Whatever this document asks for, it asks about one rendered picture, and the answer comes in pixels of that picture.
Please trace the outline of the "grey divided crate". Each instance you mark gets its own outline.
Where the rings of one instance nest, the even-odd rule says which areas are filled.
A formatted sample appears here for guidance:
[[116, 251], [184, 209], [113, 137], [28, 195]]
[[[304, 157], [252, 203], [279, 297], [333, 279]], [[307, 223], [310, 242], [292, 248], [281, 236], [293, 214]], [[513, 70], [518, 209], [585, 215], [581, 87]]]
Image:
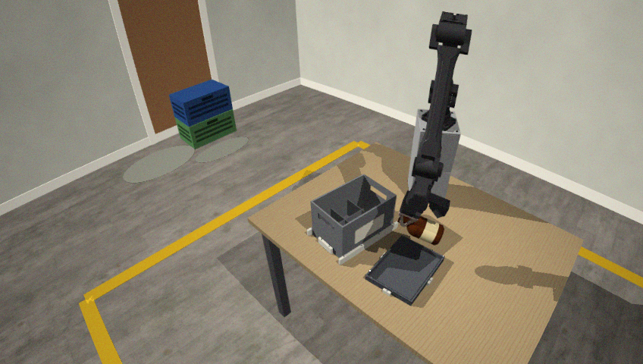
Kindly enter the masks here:
[[387, 194], [361, 177], [310, 201], [312, 234], [333, 248], [338, 258], [357, 248], [394, 222], [394, 207], [371, 190]]

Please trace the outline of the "brown bottle with beige label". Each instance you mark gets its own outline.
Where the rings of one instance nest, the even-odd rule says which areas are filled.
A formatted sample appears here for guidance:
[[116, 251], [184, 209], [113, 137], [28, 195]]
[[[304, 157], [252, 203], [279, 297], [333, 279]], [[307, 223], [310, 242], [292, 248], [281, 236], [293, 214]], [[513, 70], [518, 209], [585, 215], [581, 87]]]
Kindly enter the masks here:
[[417, 222], [407, 225], [406, 228], [410, 235], [433, 245], [439, 244], [444, 233], [442, 224], [422, 216]]

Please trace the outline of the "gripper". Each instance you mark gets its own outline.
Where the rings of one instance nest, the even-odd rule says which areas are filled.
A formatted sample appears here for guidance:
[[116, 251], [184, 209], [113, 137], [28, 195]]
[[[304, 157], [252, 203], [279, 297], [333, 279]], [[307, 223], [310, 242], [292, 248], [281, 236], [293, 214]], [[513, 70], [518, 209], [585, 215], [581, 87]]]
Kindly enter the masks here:
[[[411, 190], [407, 190], [406, 195], [403, 198], [402, 205], [400, 207], [401, 210], [399, 210], [399, 216], [400, 216], [400, 226], [405, 227], [409, 224], [412, 224], [413, 222], [416, 222], [419, 220], [421, 213], [419, 212], [414, 212], [408, 205], [410, 194], [412, 192]], [[408, 222], [403, 223], [403, 216], [406, 216], [407, 218], [411, 218]]]

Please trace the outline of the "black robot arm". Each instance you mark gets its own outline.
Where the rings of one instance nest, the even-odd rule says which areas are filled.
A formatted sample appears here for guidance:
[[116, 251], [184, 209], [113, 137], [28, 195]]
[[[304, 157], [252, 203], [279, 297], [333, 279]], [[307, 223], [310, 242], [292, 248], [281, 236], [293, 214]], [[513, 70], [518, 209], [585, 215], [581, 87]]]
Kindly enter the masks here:
[[[455, 107], [459, 85], [453, 84], [452, 79], [459, 54], [469, 53], [472, 30], [466, 29], [467, 18], [467, 14], [453, 15], [442, 11], [439, 24], [432, 24], [431, 28], [429, 48], [438, 51], [438, 66], [435, 80], [431, 80], [430, 109], [422, 115], [427, 125], [412, 168], [412, 176], [416, 179], [408, 205], [414, 212], [422, 214], [429, 204], [436, 218], [444, 217], [450, 208], [450, 200], [431, 193], [431, 188], [441, 177], [444, 166], [440, 162], [442, 130], [447, 131], [456, 123], [456, 119], [450, 117], [450, 107]], [[439, 42], [442, 45], [438, 45]]]

